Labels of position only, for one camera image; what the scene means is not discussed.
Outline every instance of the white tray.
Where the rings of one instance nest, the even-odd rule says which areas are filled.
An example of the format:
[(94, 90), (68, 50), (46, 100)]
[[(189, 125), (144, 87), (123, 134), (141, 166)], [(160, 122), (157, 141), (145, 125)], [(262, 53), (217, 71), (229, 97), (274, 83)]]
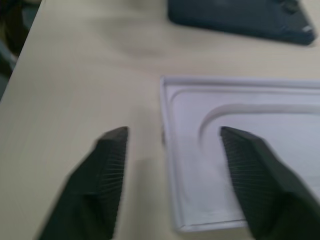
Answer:
[(221, 126), (266, 139), (320, 197), (320, 82), (164, 77), (161, 105), (177, 230), (247, 225), (229, 179)]

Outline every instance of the black object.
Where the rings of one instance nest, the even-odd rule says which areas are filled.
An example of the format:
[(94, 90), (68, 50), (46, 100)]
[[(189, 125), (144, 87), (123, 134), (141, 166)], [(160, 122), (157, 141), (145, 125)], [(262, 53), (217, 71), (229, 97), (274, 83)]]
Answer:
[(298, 0), (168, 0), (180, 25), (309, 45), (316, 34)]
[(231, 127), (222, 127), (220, 134), (252, 235), (257, 240), (319, 240), (319, 203), (264, 140)]
[(114, 234), (128, 128), (102, 136), (71, 174), (39, 240), (107, 240)]

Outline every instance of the table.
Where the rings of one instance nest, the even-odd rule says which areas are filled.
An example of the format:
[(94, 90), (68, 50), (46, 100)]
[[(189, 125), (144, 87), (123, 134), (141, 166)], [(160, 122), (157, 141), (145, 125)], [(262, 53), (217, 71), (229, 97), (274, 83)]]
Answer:
[[(320, 29), (320, 3), (305, 0)], [(320, 46), (176, 26), (164, 0), (43, 0), (0, 104), (0, 234), (32, 239), (66, 175), (108, 130), (130, 127), (116, 239), (179, 235), (170, 223), (161, 75), (318, 79)]]

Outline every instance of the beige table surface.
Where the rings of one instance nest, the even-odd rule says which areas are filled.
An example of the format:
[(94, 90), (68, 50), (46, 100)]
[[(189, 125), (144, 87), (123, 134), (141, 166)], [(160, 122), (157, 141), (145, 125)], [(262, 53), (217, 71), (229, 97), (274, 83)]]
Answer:
[[(0, 239), (30, 240), (103, 132), (131, 130), (120, 240), (248, 239), (171, 229), (161, 75), (320, 78), (320, 47), (170, 24), (160, 0), (43, 0), (0, 103)], [(319, 0), (304, 0), (320, 30)]]

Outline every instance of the floor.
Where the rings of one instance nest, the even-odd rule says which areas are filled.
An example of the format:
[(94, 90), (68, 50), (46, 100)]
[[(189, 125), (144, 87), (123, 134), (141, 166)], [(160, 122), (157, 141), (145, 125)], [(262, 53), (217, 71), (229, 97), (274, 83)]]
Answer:
[[(24, 24), (30, 29), (31, 25), (36, 17), (38, 11), (38, 6), (27, 6), (23, 9), (23, 21)], [(10, 51), (7, 49), (6, 45), (0, 40), (0, 54), (7, 60), (10, 61)], [(15, 63), (10, 61), (12, 69), (15, 67)], [(6, 90), (7, 83), (9, 79), (6, 77), (2, 76), (0, 74), (0, 100)]]

